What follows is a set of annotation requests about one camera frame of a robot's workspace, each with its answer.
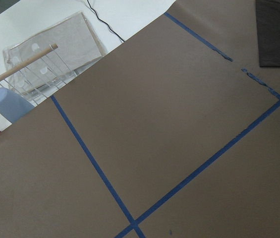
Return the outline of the brown t-shirt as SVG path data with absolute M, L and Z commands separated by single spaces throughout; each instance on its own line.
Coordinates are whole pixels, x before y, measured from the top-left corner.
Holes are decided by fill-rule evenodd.
M 280 0 L 255 1 L 260 67 L 280 67 Z

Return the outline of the clear acrylic rack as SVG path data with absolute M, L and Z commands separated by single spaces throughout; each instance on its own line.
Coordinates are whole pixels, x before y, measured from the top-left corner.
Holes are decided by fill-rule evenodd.
M 0 82 L 36 105 L 100 60 L 106 53 L 83 12 L 3 49 L 6 71 L 57 44 L 58 48 Z

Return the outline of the wooden dowel stick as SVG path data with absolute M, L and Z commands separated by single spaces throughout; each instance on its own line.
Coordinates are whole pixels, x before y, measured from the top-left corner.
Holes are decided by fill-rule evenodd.
M 57 48 L 58 48 L 57 44 L 51 44 L 48 48 L 40 51 L 39 53 L 37 53 L 34 56 L 25 60 L 24 62 L 19 63 L 18 65 L 16 65 L 12 69 L 10 69 L 10 70 L 6 71 L 5 73 L 1 74 L 0 75 L 0 82 L 3 81 L 4 79 L 10 77 L 11 75 L 16 73 L 17 71 L 20 71 L 21 69 L 25 68 L 26 66 L 28 66 L 28 65 L 32 64 L 33 62 L 37 61 L 38 59 L 42 58 L 43 56 L 46 56 L 47 54 L 56 50 Z

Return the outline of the blue plastic cup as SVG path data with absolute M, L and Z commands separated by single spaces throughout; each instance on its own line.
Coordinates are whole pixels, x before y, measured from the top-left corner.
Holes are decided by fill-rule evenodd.
M 19 94 L 0 88 L 0 114 L 10 123 L 15 123 L 32 109 L 34 106 Z

